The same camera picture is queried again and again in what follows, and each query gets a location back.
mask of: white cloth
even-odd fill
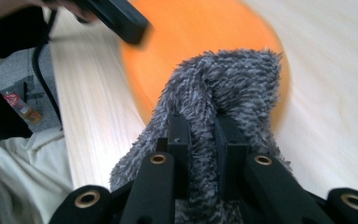
[[[60,129],[0,141],[0,223],[48,223],[73,190]]]

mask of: gray fuzzy cloth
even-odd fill
[[[143,157],[166,138],[169,115],[178,112],[190,125],[190,192],[175,203],[175,223],[243,223],[237,202],[218,196],[214,118],[232,117],[253,152],[275,156],[286,168],[270,129],[269,113],[279,88],[281,56],[271,51],[238,49],[205,52],[179,65],[167,83],[154,115],[130,152],[111,174],[111,190],[136,177]]]

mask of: light wood tabletop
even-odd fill
[[[274,134],[303,188],[325,197],[358,189],[358,1],[243,0],[282,41],[290,67]],[[109,186],[109,173],[145,127],[101,23],[61,10],[50,42],[75,188]]]

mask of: bottle with red label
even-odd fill
[[[6,101],[11,105],[11,107],[23,118],[31,121],[32,123],[37,123],[42,119],[42,116],[28,106],[20,96],[16,93],[7,93],[3,95]]]

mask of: black handheld device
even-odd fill
[[[129,44],[139,44],[149,24],[127,0],[73,0],[94,13],[109,29]]]

